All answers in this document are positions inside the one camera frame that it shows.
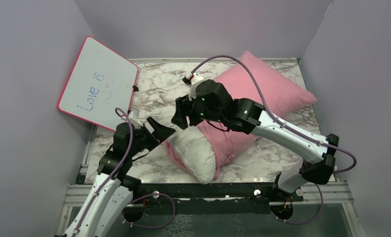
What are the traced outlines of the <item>white pillow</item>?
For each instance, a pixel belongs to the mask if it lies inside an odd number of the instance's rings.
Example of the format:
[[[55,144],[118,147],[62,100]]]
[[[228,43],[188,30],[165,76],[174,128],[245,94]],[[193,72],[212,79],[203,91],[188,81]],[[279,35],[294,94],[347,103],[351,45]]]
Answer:
[[[187,173],[193,175],[200,183],[211,183],[216,175],[216,156],[212,145],[196,126],[182,130],[171,122],[175,107],[161,107],[150,113],[156,122],[175,133],[163,143],[168,158]]]

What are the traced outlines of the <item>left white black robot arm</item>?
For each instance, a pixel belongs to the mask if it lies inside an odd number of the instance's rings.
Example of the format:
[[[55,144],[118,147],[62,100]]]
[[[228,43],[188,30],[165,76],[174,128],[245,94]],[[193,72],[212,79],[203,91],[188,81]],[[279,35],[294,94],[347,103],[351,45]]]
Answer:
[[[65,237],[104,237],[129,203],[141,198],[141,180],[127,175],[138,153],[152,151],[175,133],[148,117],[153,128],[125,117],[116,127],[113,143],[99,161],[92,188],[73,222],[64,231]]]

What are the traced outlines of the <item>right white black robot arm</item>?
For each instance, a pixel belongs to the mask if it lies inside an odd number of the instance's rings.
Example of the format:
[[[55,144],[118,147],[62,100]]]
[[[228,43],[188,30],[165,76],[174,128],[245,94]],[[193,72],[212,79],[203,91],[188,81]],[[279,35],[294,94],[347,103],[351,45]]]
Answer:
[[[327,184],[334,172],[338,136],[307,133],[251,99],[232,98],[219,82],[207,79],[193,85],[187,95],[175,100],[175,105],[171,122],[181,129],[202,121],[219,122],[227,131],[266,138],[298,154],[303,160],[279,173],[271,187],[272,197],[278,201],[308,182]]]

